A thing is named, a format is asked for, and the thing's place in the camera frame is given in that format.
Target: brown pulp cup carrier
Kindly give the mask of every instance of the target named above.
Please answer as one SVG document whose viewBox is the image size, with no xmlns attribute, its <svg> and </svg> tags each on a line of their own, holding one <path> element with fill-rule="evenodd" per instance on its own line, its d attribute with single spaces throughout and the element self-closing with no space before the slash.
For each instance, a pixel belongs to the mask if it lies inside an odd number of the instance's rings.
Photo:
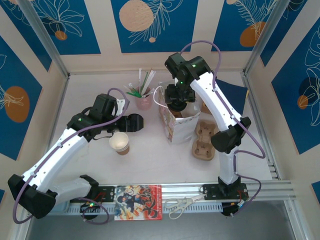
<svg viewBox="0 0 320 240">
<path fill-rule="evenodd" d="M 195 133 L 198 138 L 192 145 L 192 154 L 195 158 L 210 161 L 214 158 L 216 149 L 211 144 L 211 137 L 218 132 L 213 121 L 200 120 L 196 125 Z"/>
</svg>

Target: pink cup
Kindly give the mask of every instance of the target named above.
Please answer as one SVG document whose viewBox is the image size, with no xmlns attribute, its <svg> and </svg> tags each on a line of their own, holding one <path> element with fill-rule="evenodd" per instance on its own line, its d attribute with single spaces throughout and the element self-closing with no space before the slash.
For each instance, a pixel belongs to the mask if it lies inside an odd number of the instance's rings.
<svg viewBox="0 0 320 240">
<path fill-rule="evenodd" d="M 148 87 L 145 91 L 145 94 L 149 93 L 150 92 L 150 88 Z M 135 104 L 136 104 L 136 107 L 140 110 L 148 110 L 151 108 L 152 106 L 152 103 L 153 103 L 153 95 L 150 94 L 146 97 L 135 97 Z"/>
</svg>

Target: white table surface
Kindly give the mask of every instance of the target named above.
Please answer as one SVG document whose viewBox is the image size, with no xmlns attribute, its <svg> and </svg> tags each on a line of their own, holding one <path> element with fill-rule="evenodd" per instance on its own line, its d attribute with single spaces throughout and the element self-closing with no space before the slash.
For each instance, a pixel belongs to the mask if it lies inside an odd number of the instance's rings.
<svg viewBox="0 0 320 240">
<path fill-rule="evenodd" d="M 54 143 L 61 136 L 72 116 L 92 106 L 98 94 L 107 93 L 108 89 L 113 87 L 126 92 L 124 85 L 135 83 L 137 79 L 138 71 L 136 73 L 72 75 L 55 129 Z M 170 79 L 171 76 L 167 72 L 157 73 L 151 86 L 157 86 L 158 82 Z M 239 72 L 219 72 L 218 79 L 243 86 Z M 112 91 L 111 95 L 117 98 L 121 96 L 116 91 Z M 138 110 L 134 97 L 128 96 L 128 98 L 131 102 L 125 115 L 137 113 L 144 118 L 142 130 L 127 133 L 130 142 L 129 153 L 124 156 L 118 155 L 109 146 L 108 138 L 92 140 L 70 160 L 56 178 L 56 183 L 69 181 L 83 174 L 89 175 L 100 184 L 115 185 L 216 182 L 218 180 L 220 164 L 217 153 L 211 161 L 194 158 L 191 149 L 196 134 L 190 142 L 170 144 L 158 116 L 158 106 L 153 104 L 150 110 Z M 261 142 L 248 101 L 245 104 L 243 116 L 250 117 L 252 124 L 249 130 Z M 201 113 L 200 119 L 213 120 L 213 117 Z M 97 138 L 106 135 L 107 133 L 103 132 Z M 243 137 L 240 149 L 260 152 L 248 135 Z M 266 159 L 243 153 L 238 156 L 238 172 L 259 180 L 272 179 Z"/>
</svg>

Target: scissors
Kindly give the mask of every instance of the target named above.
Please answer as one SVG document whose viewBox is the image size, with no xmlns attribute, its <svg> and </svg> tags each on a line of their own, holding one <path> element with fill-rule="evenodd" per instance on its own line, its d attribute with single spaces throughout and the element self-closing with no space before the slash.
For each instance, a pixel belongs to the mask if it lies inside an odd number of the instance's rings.
<svg viewBox="0 0 320 240">
<path fill-rule="evenodd" d="M 171 198 L 165 201 L 164 207 L 168 210 L 169 212 L 169 218 L 172 220 L 180 218 L 180 216 L 184 213 L 187 207 L 189 207 L 191 204 L 193 204 L 195 201 L 202 199 L 204 196 L 207 194 L 200 194 L 198 196 L 190 197 L 190 198 L 185 198 L 185 199 L 176 199 L 176 198 Z M 167 203 L 169 201 L 175 201 L 176 203 L 171 204 L 167 206 Z M 176 212 L 181 211 L 180 214 L 177 217 L 171 217 L 171 214 L 175 214 Z"/>
</svg>

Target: white cable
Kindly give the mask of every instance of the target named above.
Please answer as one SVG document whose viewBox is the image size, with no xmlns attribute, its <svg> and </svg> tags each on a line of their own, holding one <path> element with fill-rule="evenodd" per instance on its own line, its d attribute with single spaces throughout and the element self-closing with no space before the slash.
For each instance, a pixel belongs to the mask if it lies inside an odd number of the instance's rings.
<svg viewBox="0 0 320 240">
<path fill-rule="evenodd" d="M 154 101 L 156 104 L 158 104 L 159 106 L 161 106 L 161 107 L 168 108 L 168 106 L 162 105 L 162 104 L 160 104 L 160 103 L 158 103 L 158 102 L 156 101 L 155 96 L 156 96 L 156 92 L 157 92 L 158 88 L 164 89 L 163 86 L 158 86 L 158 87 L 154 90 L 154 92 L 153 92 L 153 101 Z"/>
</svg>

